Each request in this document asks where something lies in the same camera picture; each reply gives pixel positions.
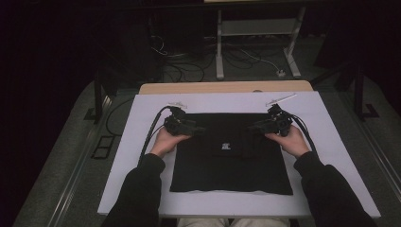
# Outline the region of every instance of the pants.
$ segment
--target pants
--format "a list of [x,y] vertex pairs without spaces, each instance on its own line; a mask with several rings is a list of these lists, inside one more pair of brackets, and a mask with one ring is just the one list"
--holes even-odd
[[230,225],[227,218],[179,218],[177,227],[289,227],[289,220],[236,218]]

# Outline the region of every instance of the dark background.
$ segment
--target dark background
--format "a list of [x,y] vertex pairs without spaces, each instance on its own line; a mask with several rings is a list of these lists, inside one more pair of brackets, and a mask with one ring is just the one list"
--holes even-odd
[[[139,1],[113,3],[138,5]],[[157,81],[163,60],[148,48],[151,40],[147,38],[146,13],[81,10],[87,6],[109,7],[105,0],[5,0],[0,4],[0,74],[5,99],[1,117],[0,225],[10,226],[70,110],[94,74],[102,72],[102,81],[108,84],[105,89],[112,95],[119,86]],[[328,31],[317,64],[330,69],[349,59],[356,61],[399,113],[400,11],[396,1],[390,0],[338,1],[330,9],[308,9],[301,30],[302,36]],[[200,31],[206,33],[210,29],[208,19],[202,23],[201,14],[192,15],[195,23],[200,22]],[[174,18],[168,16],[158,15],[161,33],[180,32],[183,26],[189,26],[174,24]],[[192,31],[188,36],[193,39],[186,47],[200,42],[193,34],[202,33]],[[177,32],[164,35],[174,40]],[[201,46],[191,51],[201,52]]]

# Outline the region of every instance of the black fabric bag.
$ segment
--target black fabric bag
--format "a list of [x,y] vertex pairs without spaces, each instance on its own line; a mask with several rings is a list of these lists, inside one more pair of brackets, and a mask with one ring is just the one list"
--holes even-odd
[[265,113],[188,113],[204,135],[177,146],[172,192],[264,191],[292,195],[280,146],[248,130]]

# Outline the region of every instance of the person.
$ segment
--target person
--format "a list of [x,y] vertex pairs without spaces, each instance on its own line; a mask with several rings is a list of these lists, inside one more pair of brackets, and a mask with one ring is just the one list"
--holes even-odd
[[[286,137],[274,133],[265,136],[297,159],[294,167],[302,177],[302,187],[317,227],[376,226],[345,178],[333,166],[322,164],[317,155],[309,150],[298,128],[291,125]],[[162,186],[160,174],[165,168],[162,158],[188,138],[190,136],[173,136],[165,128],[160,129],[143,163],[127,174],[118,199],[102,226],[158,226]],[[288,221],[282,219],[255,220],[247,218],[241,222],[236,219],[231,226],[289,226]],[[223,218],[185,218],[179,219],[178,224],[182,227],[230,226]]]

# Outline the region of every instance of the person's left hand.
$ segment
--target person's left hand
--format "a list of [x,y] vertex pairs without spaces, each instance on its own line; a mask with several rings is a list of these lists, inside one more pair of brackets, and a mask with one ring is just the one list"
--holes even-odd
[[150,153],[163,158],[165,154],[173,150],[178,143],[190,137],[189,135],[171,135],[165,127],[161,127]]

